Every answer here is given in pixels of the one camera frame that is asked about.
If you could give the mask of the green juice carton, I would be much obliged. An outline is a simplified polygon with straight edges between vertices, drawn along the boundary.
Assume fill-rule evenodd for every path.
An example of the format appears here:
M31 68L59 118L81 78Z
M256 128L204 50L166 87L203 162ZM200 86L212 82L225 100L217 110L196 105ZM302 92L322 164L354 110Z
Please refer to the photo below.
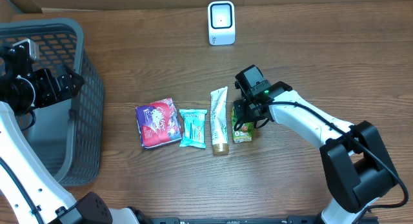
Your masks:
M232 108L232 138L234 143L251 142L253 137L253 123L243 123L239 130L234 130L236 121L235 109Z

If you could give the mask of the white conditioner tube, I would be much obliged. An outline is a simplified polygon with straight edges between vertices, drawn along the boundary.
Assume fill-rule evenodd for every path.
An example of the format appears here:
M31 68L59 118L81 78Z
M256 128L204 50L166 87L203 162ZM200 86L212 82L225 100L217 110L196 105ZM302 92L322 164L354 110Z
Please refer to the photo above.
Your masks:
M225 156L229 153L227 129L227 92L228 87L219 88L210 93L210 127L212 135L212 150L215 156Z

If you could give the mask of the teal wet wipes pack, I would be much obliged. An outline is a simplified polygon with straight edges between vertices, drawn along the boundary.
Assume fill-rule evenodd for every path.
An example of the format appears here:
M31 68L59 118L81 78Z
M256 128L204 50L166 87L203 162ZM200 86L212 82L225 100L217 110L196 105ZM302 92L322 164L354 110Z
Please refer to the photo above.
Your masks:
M207 109L180 109L184 121L184 132L180 147L206 148L205 119Z

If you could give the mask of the red purple pad pack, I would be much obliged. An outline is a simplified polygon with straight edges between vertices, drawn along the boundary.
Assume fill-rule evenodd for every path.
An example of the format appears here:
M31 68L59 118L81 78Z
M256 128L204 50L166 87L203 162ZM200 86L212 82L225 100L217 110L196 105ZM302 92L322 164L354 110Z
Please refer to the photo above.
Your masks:
M181 125L172 98L136 107L141 146L154 149L182 139Z

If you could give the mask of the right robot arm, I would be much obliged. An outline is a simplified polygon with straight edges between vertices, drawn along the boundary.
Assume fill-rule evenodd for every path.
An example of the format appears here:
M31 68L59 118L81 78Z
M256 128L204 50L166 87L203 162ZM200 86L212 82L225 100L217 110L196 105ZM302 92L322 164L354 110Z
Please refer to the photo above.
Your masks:
M284 125L321 155L332 201L317 223L359 223L375 203L399 183L394 164L377 128L368 121L355 125L331 116L305 101L290 85L271 84L256 65L235 76L241 99L234 102L233 129L245 123L257 128L276 122Z

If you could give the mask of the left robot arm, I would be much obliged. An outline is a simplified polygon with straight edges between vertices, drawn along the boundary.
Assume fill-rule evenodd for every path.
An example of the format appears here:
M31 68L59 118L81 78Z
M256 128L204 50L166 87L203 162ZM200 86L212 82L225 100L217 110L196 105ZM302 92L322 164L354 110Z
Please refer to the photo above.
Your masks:
M94 192L76 200L47 171L3 101L1 192L19 223L149 223L136 209L107 207Z

